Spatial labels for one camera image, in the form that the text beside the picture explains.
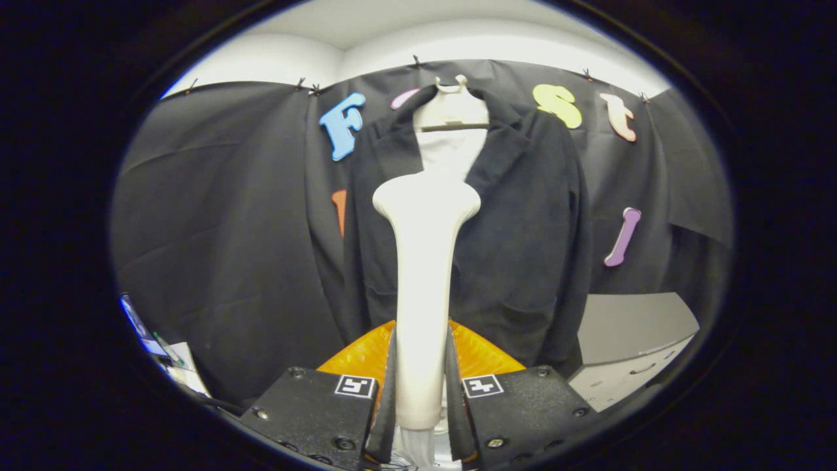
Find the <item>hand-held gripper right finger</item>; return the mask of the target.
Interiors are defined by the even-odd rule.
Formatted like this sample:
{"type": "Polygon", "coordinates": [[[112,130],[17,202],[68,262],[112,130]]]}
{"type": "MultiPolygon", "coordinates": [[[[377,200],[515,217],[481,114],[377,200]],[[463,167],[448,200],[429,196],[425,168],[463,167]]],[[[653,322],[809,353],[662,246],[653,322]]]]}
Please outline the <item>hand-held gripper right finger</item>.
{"type": "Polygon", "coordinates": [[[525,367],[449,323],[449,442],[464,470],[521,470],[571,449],[596,411],[550,366],[525,367]]]}

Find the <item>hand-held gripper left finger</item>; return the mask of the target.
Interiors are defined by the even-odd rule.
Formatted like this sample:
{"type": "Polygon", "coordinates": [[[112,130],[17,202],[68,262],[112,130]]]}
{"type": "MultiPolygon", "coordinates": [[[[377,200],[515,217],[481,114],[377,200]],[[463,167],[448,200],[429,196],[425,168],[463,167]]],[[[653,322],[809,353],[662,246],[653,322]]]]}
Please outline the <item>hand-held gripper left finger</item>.
{"type": "Polygon", "coordinates": [[[394,447],[394,326],[374,328],[316,369],[287,369],[239,422],[300,458],[379,470],[394,447]]]}

